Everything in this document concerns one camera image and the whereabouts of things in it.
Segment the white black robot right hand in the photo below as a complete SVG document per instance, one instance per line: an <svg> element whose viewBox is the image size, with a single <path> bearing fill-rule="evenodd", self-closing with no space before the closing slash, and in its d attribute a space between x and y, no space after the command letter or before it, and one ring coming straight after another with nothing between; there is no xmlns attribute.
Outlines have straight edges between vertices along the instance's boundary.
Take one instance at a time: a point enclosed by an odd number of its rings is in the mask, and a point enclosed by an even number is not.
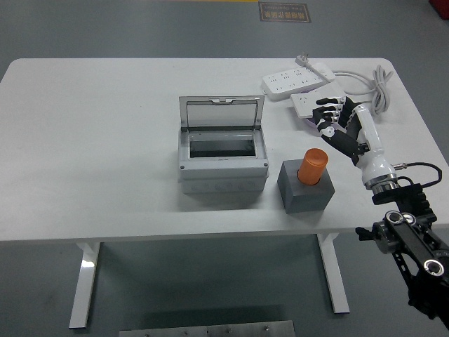
<svg viewBox="0 0 449 337"><path fill-rule="evenodd" d="M374 194L398 187L395 168L385 159L384 147L370 110L350 98L316 101L312 119L322 139L349 157L362 173L362 183Z"/></svg>

